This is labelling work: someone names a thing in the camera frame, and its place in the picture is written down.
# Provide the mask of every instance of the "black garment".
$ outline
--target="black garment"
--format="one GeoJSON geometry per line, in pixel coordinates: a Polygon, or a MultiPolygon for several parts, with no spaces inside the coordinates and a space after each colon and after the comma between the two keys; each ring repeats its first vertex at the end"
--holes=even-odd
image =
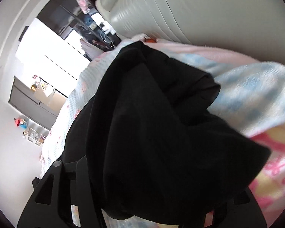
{"type": "Polygon", "coordinates": [[[207,111],[219,90],[210,74],[142,42],[120,51],[66,140],[86,144],[92,190],[110,217],[188,223],[256,177],[270,151],[207,111]]]}

